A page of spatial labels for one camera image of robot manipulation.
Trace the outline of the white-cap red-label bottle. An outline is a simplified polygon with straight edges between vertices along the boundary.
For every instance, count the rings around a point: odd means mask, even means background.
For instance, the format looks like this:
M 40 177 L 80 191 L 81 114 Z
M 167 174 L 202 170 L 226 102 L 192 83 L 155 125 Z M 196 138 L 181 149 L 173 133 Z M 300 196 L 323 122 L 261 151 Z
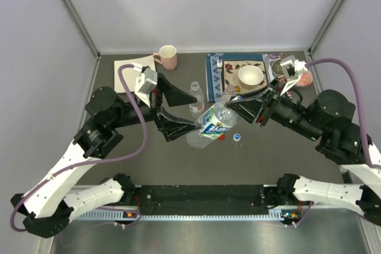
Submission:
M 204 93 L 197 81 L 193 81 L 190 85 L 189 94 L 194 96 L 197 101 L 189 104 L 189 109 L 194 117 L 199 117 L 204 112 Z

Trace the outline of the red-cap red-label bottle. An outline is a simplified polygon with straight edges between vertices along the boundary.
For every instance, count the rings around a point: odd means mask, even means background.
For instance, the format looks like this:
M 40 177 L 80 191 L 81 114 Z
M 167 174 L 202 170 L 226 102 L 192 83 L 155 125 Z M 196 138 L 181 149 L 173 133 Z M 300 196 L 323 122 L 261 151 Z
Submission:
M 236 88 L 232 85 L 226 86 L 224 89 L 222 96 L 221 96 L 221 101 L 230 101 L 232 97 L 236 96 Z

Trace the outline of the blue white bottle cap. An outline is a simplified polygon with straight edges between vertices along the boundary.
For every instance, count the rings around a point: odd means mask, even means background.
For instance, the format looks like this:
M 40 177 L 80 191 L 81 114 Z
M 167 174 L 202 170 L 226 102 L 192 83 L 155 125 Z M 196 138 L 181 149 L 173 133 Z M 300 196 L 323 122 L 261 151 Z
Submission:
M 235 134 L 233 135 L 233 140 L 234 140 L 235 142 L 239 142 L 239 141 L 241 140 L 241 138 L 242 138 L 242 136 L 241 136 L 239 133 L 235 133 Z

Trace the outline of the small blue-cap water bottle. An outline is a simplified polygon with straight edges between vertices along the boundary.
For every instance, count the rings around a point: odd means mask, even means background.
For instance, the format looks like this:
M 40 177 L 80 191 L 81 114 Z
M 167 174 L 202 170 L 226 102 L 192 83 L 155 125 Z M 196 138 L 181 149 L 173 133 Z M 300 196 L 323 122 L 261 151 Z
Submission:
M 197 119 L 201 129 L 186 135 L 190 147 L 203 149 L 236 125 L 238 116 L 225 103 L 226 101 L 216 102 Z

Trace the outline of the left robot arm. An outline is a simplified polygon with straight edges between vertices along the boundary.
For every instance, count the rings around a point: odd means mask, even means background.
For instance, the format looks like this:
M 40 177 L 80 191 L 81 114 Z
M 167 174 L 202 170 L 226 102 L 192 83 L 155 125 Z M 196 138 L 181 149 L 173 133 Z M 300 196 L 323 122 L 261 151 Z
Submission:
M 111 87 L 96 89 L 86 105 L 89 119 L 60 160 L 34 188 L 11 198 L 13 214 L 24 216 L 24 232 L 50 238 L 89 211 L 109 204 L 131 203 L 136 196 L 135 186 L 125 174 L 116 174 L 81 192 L 72 188 L 96 165 L 126 161 L 139 155 L 148 141 L 148 122 L 153 121 L 169 142 L 198 128 L 189 120 L 172 116 L 162 106 L 163 101 L 169 106 L 193 104 L 196 97 L 173 86 L 161 73 L 152 76 L 141 73 L 138 82 L 142 93 L 127 92 L 126 101 Z M 139 147 L 117 159 L 110 158 L 110 152 L 123 140 L 118 130 L 136 124 L 143 132 Z

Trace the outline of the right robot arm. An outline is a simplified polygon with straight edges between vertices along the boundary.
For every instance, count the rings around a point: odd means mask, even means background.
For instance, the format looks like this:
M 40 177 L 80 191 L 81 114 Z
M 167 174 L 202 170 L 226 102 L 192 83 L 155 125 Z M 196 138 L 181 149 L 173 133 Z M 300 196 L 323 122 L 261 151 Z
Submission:
M 319 144 L 316 151 L 337 166 L 355 174 L 361 184 L 334 184 L 301 175 L 285 174 L 277 181 L 277 195 L 284 204 L 322 203 L 348 209 L 380 225 L 380 152 L 370 137 L 361 140 L 353 123 L 355 105 L 334 90 L 321 92 L 309 107 L 281 94 L 284 84 L 273 80 L 267 87 L 225 103 L 249 124 L 265 126 L 269 120 Z

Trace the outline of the white bowl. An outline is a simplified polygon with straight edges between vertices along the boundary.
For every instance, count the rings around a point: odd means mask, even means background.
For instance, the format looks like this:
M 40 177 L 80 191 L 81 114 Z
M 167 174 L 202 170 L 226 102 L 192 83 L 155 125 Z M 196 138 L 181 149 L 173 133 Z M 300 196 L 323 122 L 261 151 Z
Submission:
M 238 70 L 238 79 L 244 86 L 258 86 L 264 80 L 263 71 L 253 65 L 246 65 Z

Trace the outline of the blue patterned placemat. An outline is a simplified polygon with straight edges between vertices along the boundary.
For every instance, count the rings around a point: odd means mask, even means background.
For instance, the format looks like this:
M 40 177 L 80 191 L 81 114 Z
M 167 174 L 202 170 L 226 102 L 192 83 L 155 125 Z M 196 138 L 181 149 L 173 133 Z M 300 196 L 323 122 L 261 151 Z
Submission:
M 207 83 L 208 102 L 218 101 L 225 89 L 223 82 L 223 70 L 217 68 L 217 61 L 263 61 L 263 54 L 239 54 L 239 53 L 210 53 L 205 57 L 205 74 Z

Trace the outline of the floral square plate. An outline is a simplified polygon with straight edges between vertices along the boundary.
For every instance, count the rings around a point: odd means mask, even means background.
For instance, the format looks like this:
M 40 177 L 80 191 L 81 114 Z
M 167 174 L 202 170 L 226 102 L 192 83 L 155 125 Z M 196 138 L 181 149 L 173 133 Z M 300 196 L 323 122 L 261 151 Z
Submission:
M 224 61 L 223 68 L 223 82 L 224 86 L 232 85 L 236 88 L 236 93 L 243 94 L 251 91 L 255 91 L 258 89 L 262 89 L 267 86 L 268 79 L 266 75 L 266 69 L 264 63 L 262 61 L 253 61 L 253 60 L 241 60 L 241 61 Z M 241 67 L 246 65 L 253 65 L 260 68 L 264 73 L 264 80 L 258 85 L 254 87 L 244 86 L 240 83 L 238 79 L 238 70 Z

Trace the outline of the red patterned bowl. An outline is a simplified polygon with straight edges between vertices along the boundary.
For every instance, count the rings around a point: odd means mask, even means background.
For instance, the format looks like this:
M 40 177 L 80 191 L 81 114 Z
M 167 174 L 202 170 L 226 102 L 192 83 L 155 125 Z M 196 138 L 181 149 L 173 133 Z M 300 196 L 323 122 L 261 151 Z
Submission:
M 297 82 L 296 86 L 300 88 L 307 87 L 313 83 L 313 75 L 312 72 L 308 71 L 301 75 L 300 80 Z

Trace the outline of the pink mug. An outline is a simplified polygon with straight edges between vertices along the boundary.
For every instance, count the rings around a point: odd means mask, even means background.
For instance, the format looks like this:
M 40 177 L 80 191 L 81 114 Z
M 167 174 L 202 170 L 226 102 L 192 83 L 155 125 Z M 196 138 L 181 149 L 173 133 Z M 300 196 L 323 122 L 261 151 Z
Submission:
M 173 45 L 162 46 L 152 56 L 154 61 L 161 64 L 166 70 L 173 71 L 177 67 L 177 49 Z

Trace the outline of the white square plate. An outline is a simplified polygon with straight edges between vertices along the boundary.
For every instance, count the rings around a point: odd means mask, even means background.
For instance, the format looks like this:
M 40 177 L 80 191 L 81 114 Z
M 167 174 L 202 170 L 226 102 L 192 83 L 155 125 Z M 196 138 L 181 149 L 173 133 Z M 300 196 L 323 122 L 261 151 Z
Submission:
M 124 60 L 116 60 L 114 61 L 114 90 L 117 93 L 123 94 L 125 93 L 125 89 L 121 83 L 121 80 L 118 76 L 118 69 L 125 64 L 140 64 L 142 66 L 148 66 L 150 69 L 155 71 L 155 61 L 152 55 L 134 58 L 134 59 L 124 59 Z M 123 70 L 123 77 L 126 81 L 126 84 L 131 92 L 135 90 L 136 78 L 139 72 L 135 71 L 132 68 L 127 68 Z

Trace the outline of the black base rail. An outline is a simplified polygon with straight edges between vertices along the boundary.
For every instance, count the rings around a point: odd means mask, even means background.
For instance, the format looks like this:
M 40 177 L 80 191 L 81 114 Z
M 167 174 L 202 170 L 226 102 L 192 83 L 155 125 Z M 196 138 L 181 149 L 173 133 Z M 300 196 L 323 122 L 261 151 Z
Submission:
M 127 192 L 117 206 L 135 206 L 143 215 L 257 215 L 277 206 L 299 205 L 292 194 L 263 185 L 142 185 L 123 179 Z

